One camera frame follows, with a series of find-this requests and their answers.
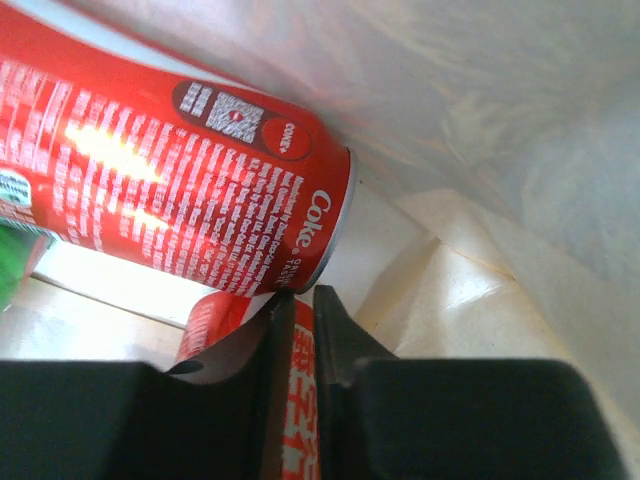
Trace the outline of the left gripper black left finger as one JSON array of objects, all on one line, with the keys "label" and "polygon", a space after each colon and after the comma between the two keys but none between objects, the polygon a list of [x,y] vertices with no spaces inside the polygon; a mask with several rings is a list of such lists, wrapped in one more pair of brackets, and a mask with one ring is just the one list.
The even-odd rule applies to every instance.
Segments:
[{"label": "left gripper black left finger", "polygon": [[214,395],[144,362],[1,365],[5,479],[238,479],[214,449]]}]

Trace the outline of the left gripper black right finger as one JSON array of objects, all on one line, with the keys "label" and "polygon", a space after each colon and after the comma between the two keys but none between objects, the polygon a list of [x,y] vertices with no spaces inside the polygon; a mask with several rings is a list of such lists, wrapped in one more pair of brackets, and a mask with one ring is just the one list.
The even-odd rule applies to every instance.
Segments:
[{"label": "left gripper black right finger", "polygon": [[585,379],[549,359],[401,359],[313,296],[325,479],[625,479]]}]

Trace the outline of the red cola can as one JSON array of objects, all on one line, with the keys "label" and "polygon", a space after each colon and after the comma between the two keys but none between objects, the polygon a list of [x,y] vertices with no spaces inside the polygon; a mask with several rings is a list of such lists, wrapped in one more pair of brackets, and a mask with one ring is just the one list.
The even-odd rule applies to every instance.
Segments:
[{"label": "red cola can", "polygon": [[308,290],[355,182],[305,109],[58,1],[1,5],[1,220],[236,295]]},{"label": "red cola can", "polygon": [[315,354],[305,298],[214,292],[193,307],[168,373],[213,393],[227,478],[320,478]]}]

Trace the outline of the beige canvas tote bag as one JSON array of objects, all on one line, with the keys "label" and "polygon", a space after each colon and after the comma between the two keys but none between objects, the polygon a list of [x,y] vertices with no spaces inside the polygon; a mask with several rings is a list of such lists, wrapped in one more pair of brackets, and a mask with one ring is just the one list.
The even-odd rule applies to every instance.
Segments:
[{"label": "beige canvas tote bag", "polygon": [[593,384],[639,475],[635,1],[24,1],[318,114],[361,187],[324,279],[402,356]]}]

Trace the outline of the green Perrier bottle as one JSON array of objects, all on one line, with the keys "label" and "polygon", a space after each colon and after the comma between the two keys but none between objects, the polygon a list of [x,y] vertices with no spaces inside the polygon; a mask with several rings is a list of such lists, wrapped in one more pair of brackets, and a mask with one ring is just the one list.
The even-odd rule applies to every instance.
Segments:
[{"label": "green Perrier bottle", "polygon": [[1,168],[1,311],[4,312],[58,236],[36,224],[27,177]]}]

